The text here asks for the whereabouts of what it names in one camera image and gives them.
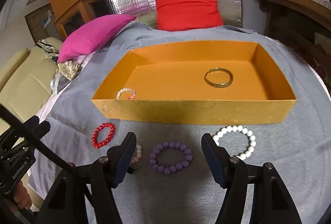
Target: white pearl bracelet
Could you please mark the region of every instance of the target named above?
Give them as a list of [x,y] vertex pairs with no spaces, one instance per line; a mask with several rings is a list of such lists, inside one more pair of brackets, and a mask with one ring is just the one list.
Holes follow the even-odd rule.
[[217,146],[219,146],[218,140],[225,135],[226,133],[230,132],[242,132],[243,134],[247,135],[249,139],[249,147],[245,151],[245,153],[241,153],[239,156],[237,156],[239,159],[244,160],[246,158],[249,158],[254,151],[254,147],[256,146],[255,141],[255,135],[253,135],[252,131],[249,131],[247,128],[244,128],[243,126],[227,126],[225,128],[222,128],[221,131],[218,131],[216,135],[214,135],[212,138],[214,139]]
[[116,95],[116,99],[120,99],[120,96],[122,93],[124,92],[132,92],[132,95],[129,99],[134,99],[136,97],[136,91],[130,89],[130,88],[123,88],[123,89],[120,89]]

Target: gold bangle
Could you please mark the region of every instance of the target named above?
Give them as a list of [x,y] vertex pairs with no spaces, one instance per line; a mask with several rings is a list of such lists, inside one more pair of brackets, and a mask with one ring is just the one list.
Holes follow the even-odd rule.
[[[209,80],[207,79],[207,75],[208,75],[209,73],[216,72],[216,71],[221,71],[221,72],[225,72],[225,73],[227,73],[227,74],[230,76],[230,80],[229,80],[228,82],[220,83],[220,84],[213,83],[213,82],[209,81]],[[233,82],[233,75],[232,75],[232,73],[231,73],[229,70],[227,70],[227,69],[216,67],[216,68],[214,68],[214,69],[210,69],[210,70],[205,74],[205,82],[207,82],[210,86],[215,87],[215,88],[226,88],[226,87],[229,87],[229,86],[232,84],[232,82]]]

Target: magenta pillow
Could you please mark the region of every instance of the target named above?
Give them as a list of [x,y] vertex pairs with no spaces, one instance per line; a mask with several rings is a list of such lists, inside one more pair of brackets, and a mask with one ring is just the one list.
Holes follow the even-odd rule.
[[102,48],[135,18],[131,15],[111,14],[89,21],[66,38],[60,50],[58,62],[65,62]]

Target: cardboard tray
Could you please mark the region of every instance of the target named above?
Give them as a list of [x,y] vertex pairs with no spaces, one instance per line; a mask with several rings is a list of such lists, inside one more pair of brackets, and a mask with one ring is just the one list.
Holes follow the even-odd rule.
[[[215,67],[232,72],[233,83],[214,88],[204,81]],[[229,81],[224,72],[207,77]],[[120,100],[117,92],[124,92]],[[281,122],[296,102],[286,78],[264,48],[254,42],[188,41],[129,51],[92,98],[105,117],[181,124]]]

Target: red pillow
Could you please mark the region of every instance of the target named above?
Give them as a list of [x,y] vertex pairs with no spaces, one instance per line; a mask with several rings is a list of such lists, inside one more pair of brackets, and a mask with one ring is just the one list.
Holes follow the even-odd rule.
[[155,0],[159,30],[183,31],[223,25],[217,0]]

